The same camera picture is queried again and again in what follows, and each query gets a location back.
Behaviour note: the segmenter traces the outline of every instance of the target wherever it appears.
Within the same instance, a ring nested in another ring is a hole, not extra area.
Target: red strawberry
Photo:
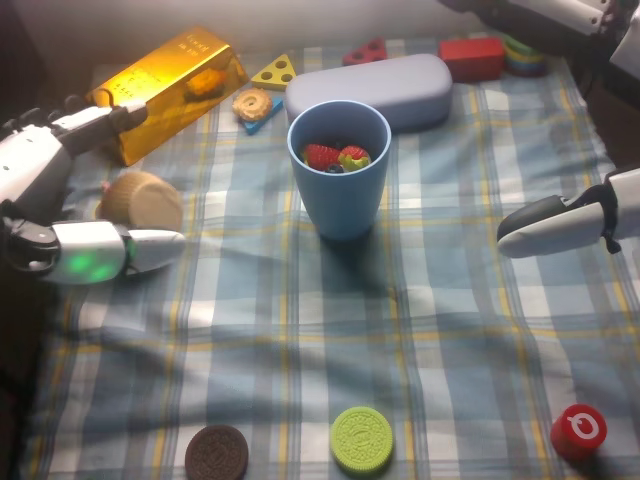
[[[355,172],[371,163],[369,154],[364,148],[355,145],[344,147],[340,152],[340,163],[347,172]]]
[[[340,163],[338,161],[338,156],[340,155],[340,150],[325,147],[324,145],[318,145],[316,143],[312,143],[307,145],[302,152],[302,158],[304,159],[304,163],[309,165],[314,170],[319,170],[324,172],[329,165]]]

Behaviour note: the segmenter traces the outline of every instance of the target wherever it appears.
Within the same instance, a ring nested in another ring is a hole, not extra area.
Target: tablecloth
[[[288,53],[303,73],[349,49]],[[253,74],[280,53],[242,61]],[[457,84],[453,97],[443,125],[394,137],[378,219],[356,245],[316,235],[284,112],[249,137],[227,99],[132,167],[182,192],[186,252],[61,290],[23,476],[182,479],[192,436],[230,424],[249,445],[246,478],[345,478],[330,425],[368,405],[393,428],[383,478],[574,478],[549,432],[583,402],[609,427],[595,467],[640,478],[637,244],[521,260],[496,249],[505,215],[613,168],[569,70],[551,60],[546,77]],[[69,204],[90,218],[119,173],[82,157]]]

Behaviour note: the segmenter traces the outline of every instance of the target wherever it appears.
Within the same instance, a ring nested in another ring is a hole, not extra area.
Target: gray case
[[[305,73],[287,87],[289,121],[330,100],[354,100],[377,109],[392,130],[413,130],[444,120],[451,106],[451,74],[429,54]]]

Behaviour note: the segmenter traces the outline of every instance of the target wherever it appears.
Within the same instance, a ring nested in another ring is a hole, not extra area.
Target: white logo
[[[576,435],[578,435],[583,440],[591,440],[592,438],[596,438],[598,433],[600,433],[600,427],[598,427],[598,423],[595,419],[589,415],[588,413],[578,413],[573,417],[567,417],[567,420],[571,422],[571,428]],[[580,426],[582,425],[582,420],[586,420],[591,424],[591,433],[584,433]]]

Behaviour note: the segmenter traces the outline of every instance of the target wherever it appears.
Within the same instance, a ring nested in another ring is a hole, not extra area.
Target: red triangle block
[[[387,59],[384,38],[374,38],[366,45],[342,57],[343,65],[360,65],[361,63],[378,62]]]

